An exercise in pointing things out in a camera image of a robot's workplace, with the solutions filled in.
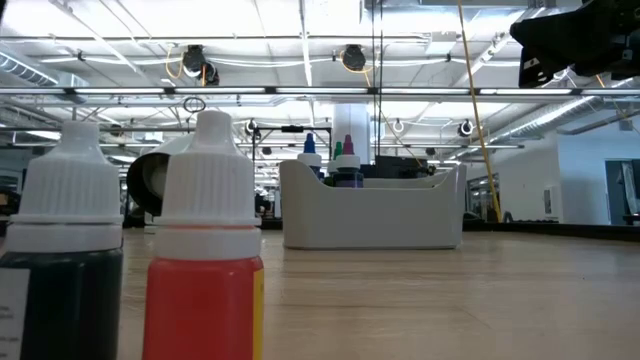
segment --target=white plastic tray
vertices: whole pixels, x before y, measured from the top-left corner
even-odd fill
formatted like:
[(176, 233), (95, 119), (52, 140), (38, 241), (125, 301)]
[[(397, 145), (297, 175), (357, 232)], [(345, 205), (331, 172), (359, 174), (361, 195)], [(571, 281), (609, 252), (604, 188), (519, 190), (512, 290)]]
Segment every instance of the white plastic tray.
[(280, 164), (284, 245), (294, 249), (451, 249), (462, 242), (466, 167), (411, 180), (324, 185), (297, 160)]

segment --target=table surface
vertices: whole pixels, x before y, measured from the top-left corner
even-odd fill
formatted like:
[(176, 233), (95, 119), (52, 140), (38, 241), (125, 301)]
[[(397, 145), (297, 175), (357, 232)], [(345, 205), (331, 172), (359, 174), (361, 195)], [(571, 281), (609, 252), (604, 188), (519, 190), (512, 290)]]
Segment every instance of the table surface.
[[(294, 251), (263, 236), (265, 360), (640, 358), (633, 243), (464, 233), (457, 250)], [(120, 360), (141, 358), (152, 238), (125, 232)]]

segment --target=white pillar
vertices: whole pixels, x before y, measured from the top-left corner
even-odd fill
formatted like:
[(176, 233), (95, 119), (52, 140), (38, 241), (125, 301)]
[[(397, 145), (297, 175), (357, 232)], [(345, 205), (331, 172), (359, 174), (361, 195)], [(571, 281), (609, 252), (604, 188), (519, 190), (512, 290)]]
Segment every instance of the white pillar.
[(369, 112), (367, 104), (335, 104), (333, 107), (333, 148), (336, 141), (344, 143), (344, 137), (351, 134), (353, 151), (360, 157), (361, 164), (369, 164), (371, 157)]

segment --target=dropper bottle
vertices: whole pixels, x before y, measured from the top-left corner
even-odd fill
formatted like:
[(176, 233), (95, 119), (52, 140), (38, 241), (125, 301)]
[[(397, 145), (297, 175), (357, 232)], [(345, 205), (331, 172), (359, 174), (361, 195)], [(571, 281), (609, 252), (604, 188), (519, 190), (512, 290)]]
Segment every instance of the dropper bottle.
[(328, 176), (324, 178), (324, 184), (327, 186), (333, 186), (333, 175), (338, 173), (336, 159), (338, 159), (338, 156), (340, 155), (342, 155), (342, 142), (336, 141), (336, 149), (333, 151), (333, 160), (329, 161), (329, 165), (327, 166)]
[(322, 157), (319, 154), (316, 154), (316, 143), (313, 141), (312, 133), (307, 134), (307, 139), (304, 142), (304, 150), (302, 153), (298, 154), (297, 159), (310, 167), (317, 177), (320, 177)]
[(338, 169), (338, 173), (333, 175), (335, 187), (364, 187), (364, 176), (360, 173), (360, 157), (353, 152), (351, 135), (345, 136), (344, 149), (335, 162)]
[(116, 359), (120, 186), (98, 135), (95, 123), (66, 122), (29, 163), (0, 258), (0, 358)]
[(198, 113), (169, 159), (149, 266), (143, 360), (258, 360), (264, 272), (253, 164), (231, 117)]

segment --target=green bottle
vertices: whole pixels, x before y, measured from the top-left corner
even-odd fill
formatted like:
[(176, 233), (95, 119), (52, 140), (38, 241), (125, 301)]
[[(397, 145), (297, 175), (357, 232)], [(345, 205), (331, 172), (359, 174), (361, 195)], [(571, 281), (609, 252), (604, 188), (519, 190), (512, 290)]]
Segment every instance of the green bottle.
[(336, 168), (336, 159), (338, 156), (342, 155), (342, 142), (336, 141), (336, 149), (333, 151), (333, 160), (329, 161), (329, 165), (327, 166), (327, 172), (329, 173), (324, 178), (324, 184), (327, 186), (333, 187), (333, 175), (338, 173), (338, 169)]
[(98, 137), (96, 123), (68, 121), (29, 163), (0, 258), (0, 358), (116, 359), (120, 184)]

